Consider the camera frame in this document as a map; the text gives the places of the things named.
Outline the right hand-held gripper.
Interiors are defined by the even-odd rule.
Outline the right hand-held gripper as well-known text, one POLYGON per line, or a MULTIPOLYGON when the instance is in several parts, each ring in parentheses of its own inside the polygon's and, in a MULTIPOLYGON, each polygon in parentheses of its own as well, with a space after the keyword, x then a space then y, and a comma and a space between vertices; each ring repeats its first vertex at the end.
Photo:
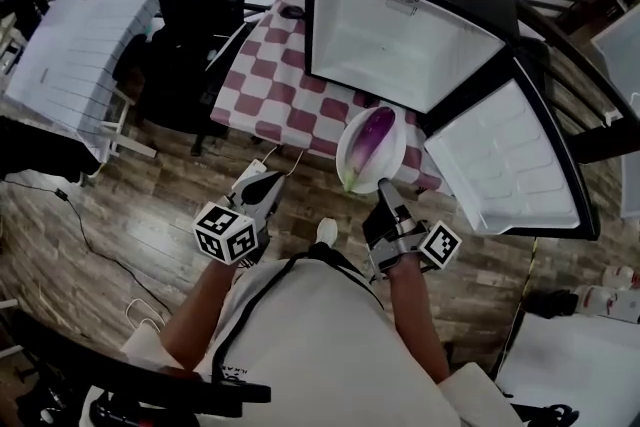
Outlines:
POLYGON ((422 273, 445 268, 461 247, 460 237, 442 221, 429 224, 414 218, 389 179, 378 182, 378 192, 382 203, 362 225, 372 278, 386 279, 407 255, 419 259, 422 273))

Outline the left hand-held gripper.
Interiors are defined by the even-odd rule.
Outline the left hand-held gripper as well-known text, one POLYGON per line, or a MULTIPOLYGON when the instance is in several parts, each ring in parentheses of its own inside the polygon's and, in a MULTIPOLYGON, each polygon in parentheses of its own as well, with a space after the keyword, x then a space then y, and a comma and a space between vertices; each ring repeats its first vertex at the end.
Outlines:
POLYGON ((266 171, 242 179, 217 203, 208 202, 192 223, 199 250, 225 265, 257 264, 269 245, 267 223, 284 184, 281 172, 266 171))

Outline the white plate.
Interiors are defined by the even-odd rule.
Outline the white plate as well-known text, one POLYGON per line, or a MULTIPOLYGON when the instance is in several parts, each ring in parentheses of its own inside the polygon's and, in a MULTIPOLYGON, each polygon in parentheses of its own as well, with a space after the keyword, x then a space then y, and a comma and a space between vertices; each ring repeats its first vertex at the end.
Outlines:
MULTIPOLYGON (((335 165, 342 184, 346 182, 347 160, 355 137, 364 126, 369 115, 374 111, 374 108, 369 108, 357 114, 346 125, 340 137, 335 165)), ((366 195, 374 193, 378 188, 378 181, 382 178, 393 178, 403 163, 407 141, 406 125, 400 118, 400 111, 396 108, 393 108, 393 111, 396 113, 394 125, 355 181, 351 189, 352 194, 366 195)))

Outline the purple eggplant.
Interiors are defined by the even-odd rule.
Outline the purple eggplant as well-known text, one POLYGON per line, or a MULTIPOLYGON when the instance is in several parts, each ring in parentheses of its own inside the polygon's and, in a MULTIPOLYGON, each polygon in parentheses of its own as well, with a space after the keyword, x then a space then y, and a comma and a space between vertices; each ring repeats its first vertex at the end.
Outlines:
POLYGON ((373 110, 347 146, 343 188, 351 192, 378 147, 395 124, 395 111, 389 107, 373 110))

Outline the black mini fridge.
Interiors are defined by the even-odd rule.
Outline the black mini fridge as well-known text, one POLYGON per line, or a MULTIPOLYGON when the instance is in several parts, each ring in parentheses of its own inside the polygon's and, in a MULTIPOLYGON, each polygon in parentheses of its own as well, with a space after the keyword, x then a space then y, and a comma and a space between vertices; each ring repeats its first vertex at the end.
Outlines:
POLYGON ((305 12, 306 72, 413 111, 476 231, 599 236, 515 0, 306 0, 305 12))

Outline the person's left forearm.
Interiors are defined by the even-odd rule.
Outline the person's left forearm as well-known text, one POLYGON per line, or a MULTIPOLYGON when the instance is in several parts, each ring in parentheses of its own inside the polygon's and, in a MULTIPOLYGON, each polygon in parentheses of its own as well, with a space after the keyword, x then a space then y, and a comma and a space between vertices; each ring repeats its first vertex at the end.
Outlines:
POLYGON ((161 330, 161 345, 183 369, 194 370, 204 358, 237 267, 212 260, 161 330))

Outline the person's right forearm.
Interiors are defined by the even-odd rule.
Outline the person's right forearm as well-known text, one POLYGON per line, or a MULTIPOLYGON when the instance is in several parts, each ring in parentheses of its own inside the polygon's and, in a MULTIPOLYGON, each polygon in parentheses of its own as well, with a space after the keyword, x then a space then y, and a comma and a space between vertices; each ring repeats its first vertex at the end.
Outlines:
POLYGON ((387 276, 396 330, 411 356, 439 384, 450 376, 450 370, 418 256, 402 256, 387 276))

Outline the person's white shoe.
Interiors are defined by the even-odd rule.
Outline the person's white shoe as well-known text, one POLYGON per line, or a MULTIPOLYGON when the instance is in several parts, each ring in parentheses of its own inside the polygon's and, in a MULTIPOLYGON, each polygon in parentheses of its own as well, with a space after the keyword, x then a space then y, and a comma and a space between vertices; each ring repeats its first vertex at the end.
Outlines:
POLYGON ((338 225, 335 219, 325 217, 317 226, 316 243, 323 243, 332 247, 338 237, 338 225))

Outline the red white checkered tablecloth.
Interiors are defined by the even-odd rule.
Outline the red white checkered tablecloth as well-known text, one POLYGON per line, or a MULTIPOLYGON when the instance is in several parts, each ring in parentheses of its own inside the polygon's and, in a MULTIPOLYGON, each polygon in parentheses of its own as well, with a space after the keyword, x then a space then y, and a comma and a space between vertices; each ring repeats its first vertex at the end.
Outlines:
POLYGON ((275 0, 236 55, 211 119, 232 129, 333 159, 339 139, 365 110, 365 97, 304 72, 305 26, 281 10, 305 0, 275 0))

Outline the person's white shirt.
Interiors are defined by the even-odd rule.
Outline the person's white shirt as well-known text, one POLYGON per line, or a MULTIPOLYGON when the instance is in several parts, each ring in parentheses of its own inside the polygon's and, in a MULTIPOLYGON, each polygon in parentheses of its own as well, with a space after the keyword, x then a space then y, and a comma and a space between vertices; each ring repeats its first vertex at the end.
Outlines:
MULTIPOLYGON (((125 354, 182 368, 161 345, 163 328, 137 328, 125 354)), ((519 426, 478 365, 436 384, 366 281, 313 253, 235 274, 194 370, 211 369, 271 389, 269 403, 246 408, 244 427, 519 426)))

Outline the black curved bar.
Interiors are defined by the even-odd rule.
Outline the black curved bar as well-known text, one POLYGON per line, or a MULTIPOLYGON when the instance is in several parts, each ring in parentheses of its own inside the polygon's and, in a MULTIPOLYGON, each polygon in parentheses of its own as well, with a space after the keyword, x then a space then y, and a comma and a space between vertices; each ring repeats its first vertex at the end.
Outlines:
POLYGON ((95 350, 39 322, 21 309, 0 315, 0 325, 34 360, 35 372, 53 396, 73 410, 83 391, 101 392, 89 404, 98 427, 199 427, 198 417, 240 418, 246 404, 271 401, 264 385, 230 380, 217 370, 195 372, 95 350))

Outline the white tiled partition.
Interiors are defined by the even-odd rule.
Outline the white tiled partition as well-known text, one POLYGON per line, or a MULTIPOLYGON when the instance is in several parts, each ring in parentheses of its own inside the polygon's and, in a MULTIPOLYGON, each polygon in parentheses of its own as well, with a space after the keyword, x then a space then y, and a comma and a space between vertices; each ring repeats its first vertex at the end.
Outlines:
POLYGON ((6 96, 81 141, 101 163, 117 154, 135 101, 113 77, 146 36, 158 0, 55 0, 12 74, 6 96))

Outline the white red-printed bag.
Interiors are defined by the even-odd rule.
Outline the white red-printed bag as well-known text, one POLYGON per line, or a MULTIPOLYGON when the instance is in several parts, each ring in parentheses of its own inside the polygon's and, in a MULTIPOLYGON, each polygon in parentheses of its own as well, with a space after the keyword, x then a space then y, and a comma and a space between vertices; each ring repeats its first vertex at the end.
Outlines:
POLYGON ((599 285, 581 285, 576 312, 640 324, 640 272, 628 266, 608 266, 599 285))

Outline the white table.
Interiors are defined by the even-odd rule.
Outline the white table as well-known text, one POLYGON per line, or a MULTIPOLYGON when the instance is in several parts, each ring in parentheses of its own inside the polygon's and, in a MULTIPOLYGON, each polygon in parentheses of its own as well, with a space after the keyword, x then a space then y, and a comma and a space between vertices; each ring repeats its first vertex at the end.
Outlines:
POLYGON ((576 427, 630 427, 640 415, 640 325, 527 314, 496 383, 518 404, 565 404, 576 427))

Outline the white panel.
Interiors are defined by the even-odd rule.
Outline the white panel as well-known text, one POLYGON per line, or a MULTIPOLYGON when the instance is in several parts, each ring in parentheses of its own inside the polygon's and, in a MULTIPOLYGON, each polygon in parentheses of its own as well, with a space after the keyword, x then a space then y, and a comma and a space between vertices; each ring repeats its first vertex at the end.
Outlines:
POLYGON ((591 39, 611 82, 640 117, 640 3, 591 39))

